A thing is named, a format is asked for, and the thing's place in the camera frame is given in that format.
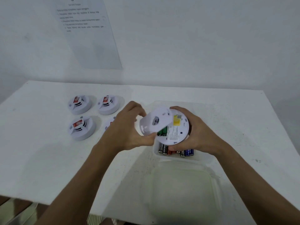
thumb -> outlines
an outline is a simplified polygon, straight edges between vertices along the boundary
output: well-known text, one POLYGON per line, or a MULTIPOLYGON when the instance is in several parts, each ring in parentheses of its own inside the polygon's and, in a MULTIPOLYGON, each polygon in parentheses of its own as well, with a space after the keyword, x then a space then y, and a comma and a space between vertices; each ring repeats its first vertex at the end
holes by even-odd
POLYGON ((189 143, 189 139, 186 139, 178 144, 169 145, 168 149, 170 151, 183 151, 192 148, 189 143))
POLYGON ((148 136, 141 136, 140 140, 139 140, 140 145, 152 146, 154 144, 154 139, 155 139, 156 135, 157 135, 157 133, 153 132, 148 136))

person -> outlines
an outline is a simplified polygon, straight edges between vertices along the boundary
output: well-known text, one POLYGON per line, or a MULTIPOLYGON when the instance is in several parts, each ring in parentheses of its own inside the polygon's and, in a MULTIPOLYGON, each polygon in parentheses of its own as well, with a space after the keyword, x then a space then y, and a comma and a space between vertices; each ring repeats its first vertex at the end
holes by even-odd
MULTIPOLYGON (((214 155, 257 224, 300 224, 300 211, 276 192, 200 117, 182 107, 171 107, 188 118, 192 130, 188 139, 169 146, 182 151, 193 148, 214 155)), ((72 180, 55 198, 36 225, 85 224, 100 182, 114 157, 123 150, 153 145, 156 133, 141 136, 134 127, 137 115, 146 116, 136 102, 129 102, 104 132, 72 180)))

left arm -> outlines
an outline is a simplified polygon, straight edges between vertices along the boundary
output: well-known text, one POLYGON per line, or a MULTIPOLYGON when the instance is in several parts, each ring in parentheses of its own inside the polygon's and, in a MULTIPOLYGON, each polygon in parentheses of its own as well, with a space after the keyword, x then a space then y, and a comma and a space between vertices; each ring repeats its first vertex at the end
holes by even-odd
POLYGON ((154 143, 156 133, 141 136, 134 128, 137 115, 144 117, 146 113, 140 104, 133 101, 118 113, 82 167, 35 225, 85 223, 100 182, 118 152, 154 143))

red sticker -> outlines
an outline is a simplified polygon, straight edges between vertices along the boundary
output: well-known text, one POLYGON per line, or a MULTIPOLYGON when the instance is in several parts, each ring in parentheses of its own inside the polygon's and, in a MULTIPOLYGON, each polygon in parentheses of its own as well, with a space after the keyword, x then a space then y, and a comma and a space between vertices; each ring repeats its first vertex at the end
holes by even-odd
POLYGON ((77 121, 77 122, 75 122, 75 123, 73 124, 73 127, 75 128, 76 126, 78 126, 78 125, 80 125, 80 124, 82 124, 82 119, 79 120, 79 121, 77 121))
POLYGON ((78 96, 76 96, 76 97, 75 97, 75 99, 74 99, 74 101, 73 101, 73 103, 77 103, 77 102, 78 102, 78 100, 79 100, 79 97, 78 97, 78 96))
POLYGON ((103 103, 107 103, 108 102, 108 96, 104 97, 103 99, 103 103))

hand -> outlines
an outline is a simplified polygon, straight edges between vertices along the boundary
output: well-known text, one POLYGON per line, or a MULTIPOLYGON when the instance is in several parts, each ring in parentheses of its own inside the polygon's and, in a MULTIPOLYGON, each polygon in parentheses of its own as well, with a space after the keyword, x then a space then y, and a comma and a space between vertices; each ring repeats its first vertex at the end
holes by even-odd
POLYGON ((137 115, 145 117, 146 112, 140 104, 130 101, 117 114, 115 120, 104 132, 96 146, 101 145, 106 150, 118 153, 135 147, 153 145, 156 133, 141 136, 134 128, 137 115))
POLYGON ((192 131, 189 138, 178 144, 169 146, 169 150, 183 151, 187 149, 196 149, 212 155, 217 155, 228 145, 224 140, 218 137, 200 117, 192 114, 189 110, 179 106, 172 106, 170 109, 181 111, 189 120, 192 131))

